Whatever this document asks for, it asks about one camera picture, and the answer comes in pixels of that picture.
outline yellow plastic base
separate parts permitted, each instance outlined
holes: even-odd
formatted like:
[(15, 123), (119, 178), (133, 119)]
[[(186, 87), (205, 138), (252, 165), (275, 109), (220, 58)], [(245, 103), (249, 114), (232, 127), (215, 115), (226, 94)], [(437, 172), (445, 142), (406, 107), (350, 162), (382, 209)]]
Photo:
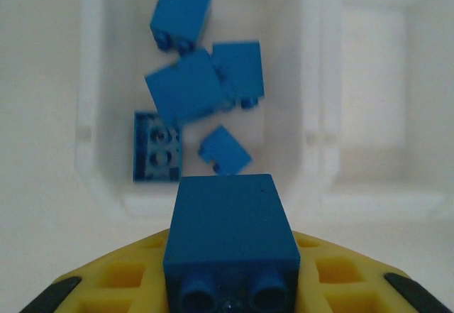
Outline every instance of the yellow plastic base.
[[(55, 313), (166, 313), (162, 269), (168, 230), (107, 254), (56, 279), (82, 277)], [(417, 313), (383, 278), (402, 271), (294, 232), (301, 253), (297, 313)]]

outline blue lego brick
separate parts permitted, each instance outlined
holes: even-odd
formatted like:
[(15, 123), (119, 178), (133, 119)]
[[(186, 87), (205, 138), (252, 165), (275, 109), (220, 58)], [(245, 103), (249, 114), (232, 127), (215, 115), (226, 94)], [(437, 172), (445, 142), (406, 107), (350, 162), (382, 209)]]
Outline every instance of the blue lego brick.
[(211, 0), (158, 0), (150, 22), (159, 49), (193, 51), (201, 38)]
[(222, 125), (201, 142), (199, 156), (205, 163), (214, 161), (213, 170), (218, 175), (236, 175), (252, 160)]
[(265, 96), (260, 43), (214, 43), (211, 58), (232, 107), (236, 102), (243, 109), (257, 106)]
[(171, 313), (293, 312), (300, 255), (271, 175), (183, 177), (163, 266)]
[(208, 116), (226, 99), (210, 55), (203, 48), (146, 76), (145, 81), (157, 112), (168, 126)]
[(134, 114), (135, 182), (177, 182), (182, 170), (182, 130), (164, 125), (155, 112)]

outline white background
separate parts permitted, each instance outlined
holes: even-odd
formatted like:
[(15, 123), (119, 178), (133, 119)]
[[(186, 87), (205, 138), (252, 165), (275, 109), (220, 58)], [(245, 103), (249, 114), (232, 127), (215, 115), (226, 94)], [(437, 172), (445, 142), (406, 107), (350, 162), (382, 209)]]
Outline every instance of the white background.
[[(112, 223), (73, 166), (79, 0), (0, 0), (0, 310), (168, 227)], [(454, 308), (454, 222), (293, 226), (397, 266)]]

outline black rubber edge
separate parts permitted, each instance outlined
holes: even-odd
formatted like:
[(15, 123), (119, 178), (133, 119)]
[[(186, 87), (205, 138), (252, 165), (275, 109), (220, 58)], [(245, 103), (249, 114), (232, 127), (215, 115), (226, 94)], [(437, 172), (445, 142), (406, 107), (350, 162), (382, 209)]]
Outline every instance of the black rubber edge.
[(419, 313), (452, 313), (416, 281), (396, 273), (386, 273), (384, 278)]
[(82, 278), (74, 276), (51, 284), (20, 313), (53, 313), (76, 288)]

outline white container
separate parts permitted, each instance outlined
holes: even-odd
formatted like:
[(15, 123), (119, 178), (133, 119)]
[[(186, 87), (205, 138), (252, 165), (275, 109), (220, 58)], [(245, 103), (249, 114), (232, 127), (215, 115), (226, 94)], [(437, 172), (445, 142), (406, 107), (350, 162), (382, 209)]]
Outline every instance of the white container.
[[(76, 166), (113, 217), (168, 220), (176, 184), (133, 184), (143, 76), (177, 59), (155, 46), (157, 0), (82, 0)], [(454, 0), (213, 0), (203, 45), (259, 39), (265, 99), (184, 129), (184, 175), (219, 123), (246, 173), (275, 179), (290, 220), (454, 216)]]

